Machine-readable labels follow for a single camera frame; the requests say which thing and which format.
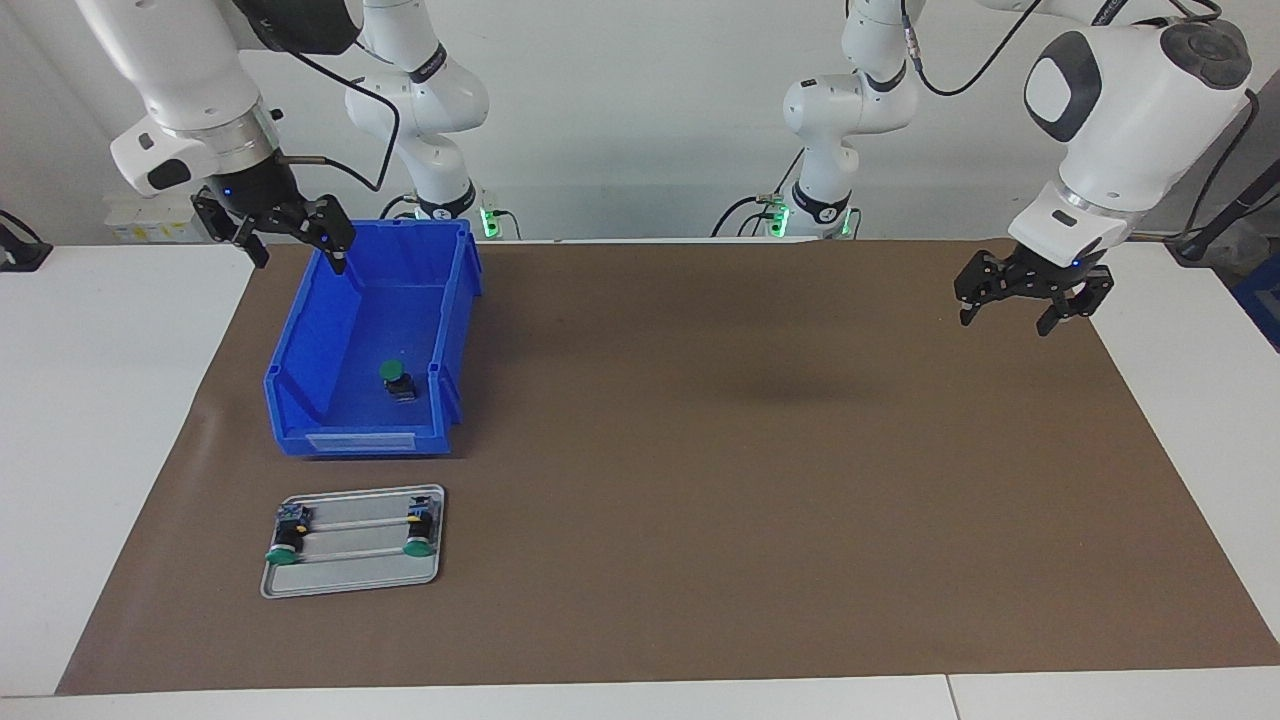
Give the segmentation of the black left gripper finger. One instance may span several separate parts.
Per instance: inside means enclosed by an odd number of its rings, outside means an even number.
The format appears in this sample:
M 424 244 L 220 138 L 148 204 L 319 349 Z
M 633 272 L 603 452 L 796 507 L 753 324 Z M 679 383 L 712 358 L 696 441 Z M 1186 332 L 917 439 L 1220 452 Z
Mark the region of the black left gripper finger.
M 978 251 L 954 281 L 960 324 L 969 327 L 984 305 L 1016 296 L 1021 281 L 1023 266 L 1015 256 L 1000 259 L 986 250 Z
M 1089 269 L 1071 288 L 1065 282 L 1052 286 L 1050 306 L 1036 323 L 1037 334 L 1047 337 L 1062 322 L 1074 316 L 1092 316 L 1112 287 L 1114 277 L 1106 265 Z

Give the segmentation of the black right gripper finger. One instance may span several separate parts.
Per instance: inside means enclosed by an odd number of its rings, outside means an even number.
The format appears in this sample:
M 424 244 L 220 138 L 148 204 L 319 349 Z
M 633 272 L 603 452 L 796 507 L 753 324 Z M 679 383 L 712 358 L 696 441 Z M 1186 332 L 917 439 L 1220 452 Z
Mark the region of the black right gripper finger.
M 260 240 L 252 218 L 237 220 L 211 193 L 193 193 L 192 206 L 214 242 L 237 247 L 257 269 L 268 265 L 269 251 Z
M 265 227 L 316 249 L 337 275 L 346 273 L 357 232 L 337 196 L 280 202 L 266 214 Z

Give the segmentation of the white cardboard box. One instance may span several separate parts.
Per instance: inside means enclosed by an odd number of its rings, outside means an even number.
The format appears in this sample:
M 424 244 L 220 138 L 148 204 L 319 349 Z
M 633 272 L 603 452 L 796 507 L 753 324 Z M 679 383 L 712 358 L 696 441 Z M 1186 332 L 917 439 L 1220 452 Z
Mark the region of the white cardboard box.
M 108 193 L 105 227 L 122 243 L 211 243 L 186 193 L 155 197 Z

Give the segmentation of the blue plastic storage bin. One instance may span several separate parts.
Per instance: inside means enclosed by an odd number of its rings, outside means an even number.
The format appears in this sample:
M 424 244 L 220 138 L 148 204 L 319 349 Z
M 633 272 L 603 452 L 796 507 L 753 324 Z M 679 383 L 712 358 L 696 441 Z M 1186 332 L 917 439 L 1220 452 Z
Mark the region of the blue plastic storage bin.
M 347 269 L 306 266 L 264 378 L 268 418 L 293 457 L 440 456 L 463 419 L 460 380 L 483 264 L 466 220 L 357 222 Z M 397 402 L 379 366 L 399 359 L 419 393 Z

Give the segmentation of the black stand pole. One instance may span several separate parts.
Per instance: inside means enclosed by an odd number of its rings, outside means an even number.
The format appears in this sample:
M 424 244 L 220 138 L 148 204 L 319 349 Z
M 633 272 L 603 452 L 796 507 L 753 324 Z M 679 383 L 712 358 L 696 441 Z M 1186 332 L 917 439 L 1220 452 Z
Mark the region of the black stand pole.
M 1280 199 L 1280 156 L 1277 156 L 1239 196 L 1225 206 L 1212 220 L 1199 229 L 1188 231 L 1188 237 L 1170 246 L 1170 254 L 1183 266 L 1194 266 L 1207 254 L 1210 246 L 1231 225 L 1243 218 L 1266 209 Z

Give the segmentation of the blue crate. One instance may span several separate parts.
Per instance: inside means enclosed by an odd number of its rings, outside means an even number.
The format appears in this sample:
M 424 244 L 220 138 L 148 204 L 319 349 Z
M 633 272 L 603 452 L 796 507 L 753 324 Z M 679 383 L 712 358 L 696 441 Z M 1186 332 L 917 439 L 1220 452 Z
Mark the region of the blue crate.
M 1230 292 L 1260 333 L 1280 354 L 1280 252 L 1261 263 Z

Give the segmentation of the black table clamp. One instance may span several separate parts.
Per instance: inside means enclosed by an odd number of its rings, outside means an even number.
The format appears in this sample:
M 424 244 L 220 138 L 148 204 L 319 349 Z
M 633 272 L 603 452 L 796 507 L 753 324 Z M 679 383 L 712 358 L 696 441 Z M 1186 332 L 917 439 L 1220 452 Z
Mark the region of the black table clamp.
M 29 224 L 0 209 L 0 273 L 36 272 L 52 250 Z

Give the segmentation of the brown table mat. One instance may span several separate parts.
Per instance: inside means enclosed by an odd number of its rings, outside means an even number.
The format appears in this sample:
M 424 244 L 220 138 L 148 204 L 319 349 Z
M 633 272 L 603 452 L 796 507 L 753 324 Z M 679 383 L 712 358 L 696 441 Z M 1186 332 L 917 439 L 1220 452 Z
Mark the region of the brown table mat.
M 447 457 L 307 461 L 250 277 L 63 694 L 1280 665 L 1100 337 L 972 243 L 481 250 Z M 265 600 L 293 495 L 445 488 L 434 582 Z

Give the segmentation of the silver metal tray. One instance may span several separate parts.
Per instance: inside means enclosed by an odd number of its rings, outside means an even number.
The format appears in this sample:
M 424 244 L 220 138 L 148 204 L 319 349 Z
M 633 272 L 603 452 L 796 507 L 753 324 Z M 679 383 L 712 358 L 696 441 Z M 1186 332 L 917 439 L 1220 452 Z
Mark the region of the silver metal tray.
M 420 495 L 436 498 L 442 511 L 439 551 L 429 559 L 402 552 L 410 502 Z M 296 564 L 271 568 L 265 560 L 260 594 L 283 600 L 434 582 L 442 566 L 445 500 L 445 488 L 439 484 L 285 498 L 282 503 L 303 503 L 312 510 L 310 533 Z

